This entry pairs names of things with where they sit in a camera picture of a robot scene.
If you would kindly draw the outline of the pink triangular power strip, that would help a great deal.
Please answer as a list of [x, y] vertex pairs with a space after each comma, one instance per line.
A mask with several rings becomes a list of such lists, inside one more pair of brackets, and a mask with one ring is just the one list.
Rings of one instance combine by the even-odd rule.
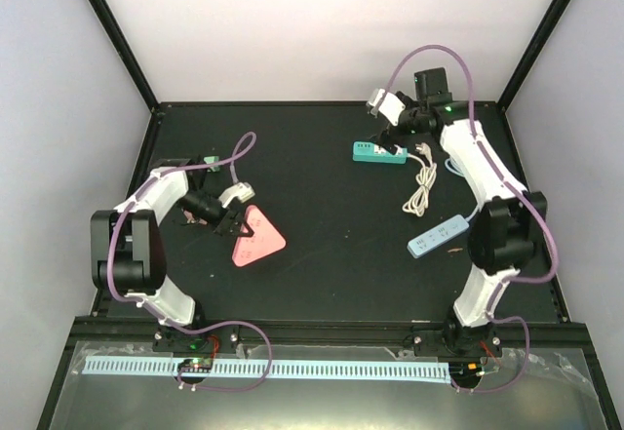
[[286, 247], [285, 237], [258, 206], [250, 205], [246, 210], [245, 218], [253, 235], [237, 239], [232, 253], [235, 266], [250, 265]]

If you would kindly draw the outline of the teal power strip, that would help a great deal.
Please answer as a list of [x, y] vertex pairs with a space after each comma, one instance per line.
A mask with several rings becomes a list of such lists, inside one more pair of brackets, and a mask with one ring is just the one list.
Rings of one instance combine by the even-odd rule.
[[352, 145], [352, 160], [355, 162], [403, 165], [408, 160], [408, 153], [403, 147], [396, 147], [389, 152], [371, 142], [355, 141]]

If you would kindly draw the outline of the green USB charger plug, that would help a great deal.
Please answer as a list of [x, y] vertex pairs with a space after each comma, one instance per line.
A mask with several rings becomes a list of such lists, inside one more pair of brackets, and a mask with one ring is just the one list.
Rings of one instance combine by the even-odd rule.
[[208, 165], [207, 171], [211, 173], [218, 173], [220, 171], [220, 158], [218, 156], [206, 156], [204, 163]]

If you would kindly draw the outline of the light blue power strip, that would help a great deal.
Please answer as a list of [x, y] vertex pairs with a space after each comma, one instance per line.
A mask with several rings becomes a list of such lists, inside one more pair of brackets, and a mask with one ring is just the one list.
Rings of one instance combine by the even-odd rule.
[[468, 220], [462, 215], [455, 215], [411, 239], [407, 244], [408, 252], [414, 258], [423, 257], [461, 235], [468, 228]]

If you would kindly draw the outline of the pink square socket adapter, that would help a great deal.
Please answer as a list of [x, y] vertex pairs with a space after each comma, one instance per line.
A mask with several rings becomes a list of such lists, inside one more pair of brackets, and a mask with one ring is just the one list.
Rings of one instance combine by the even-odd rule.
[[193, 225], [203, 224], [202, 219], [197, 218], [193, 213], [191, 213], [189, 211], [186, 211], [186, 210], [183, 210], [182, 212], [183, 212], [183, 214], [185, 216], [187, 224], [193, 224]]

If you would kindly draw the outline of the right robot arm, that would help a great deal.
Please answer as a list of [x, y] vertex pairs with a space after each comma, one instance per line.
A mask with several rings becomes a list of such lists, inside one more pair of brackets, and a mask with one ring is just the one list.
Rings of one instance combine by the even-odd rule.
[[477, 119], [474, 102], [453, 100], [443, 68], [419, 71], [414, 81], [415, 98], [384, 87], [372, 92], [367, 107], [386, 122], [376, 146], [395, 153], [407, 135], [427, 133], [462, 172], [474, 195], [476, 212], [468, 223], [471, 269], [442, 329], [449, 353], [466, 356], [488, 337], [507, 288], [537, 283], [537, 278], [520, 273], [542, 244], [553, 243], [545, 232], [547, 201], [503, 164]]

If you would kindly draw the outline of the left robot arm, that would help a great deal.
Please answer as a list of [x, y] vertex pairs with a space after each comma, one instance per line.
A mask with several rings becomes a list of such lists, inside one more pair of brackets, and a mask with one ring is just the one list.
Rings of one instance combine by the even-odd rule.
[[207, 191], [210, 165], [197, 159], [161, 159], [147, 180], [112, 210], [90, 221], [92, 280], [120, 302], [148, 309], [188, 351], [202, 349], [210, 329], [200, 303], [168, 275], [160, 225], [173, 209], [188, 225], [210, 228], [220, 236], [249, 238], [254, 230], [240, 206], [254, 190], [236, 181], [218, 196]]

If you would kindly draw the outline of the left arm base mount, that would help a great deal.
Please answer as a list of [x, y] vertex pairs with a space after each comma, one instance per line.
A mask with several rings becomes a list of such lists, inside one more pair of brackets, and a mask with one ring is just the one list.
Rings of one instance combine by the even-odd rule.
[[221, 327], [200, 334], [187, 334], [174, 328], [160, 326], [152, 336], [152, 350], [172, 353], [175, 356], [216, 355], [219, 352], [233, 350], [238, 343], [239, 332], [239, 326]]

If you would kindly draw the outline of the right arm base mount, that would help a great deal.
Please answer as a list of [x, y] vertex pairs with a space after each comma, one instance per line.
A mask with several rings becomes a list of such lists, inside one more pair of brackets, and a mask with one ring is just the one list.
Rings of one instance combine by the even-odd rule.
[[409, 345], [420, 356], [468, 360], [490, 352], [499, 358], [501, 348], [493, 338], [492, 325], [468, 328], [453, 322], [416, 323], [410, 328]]

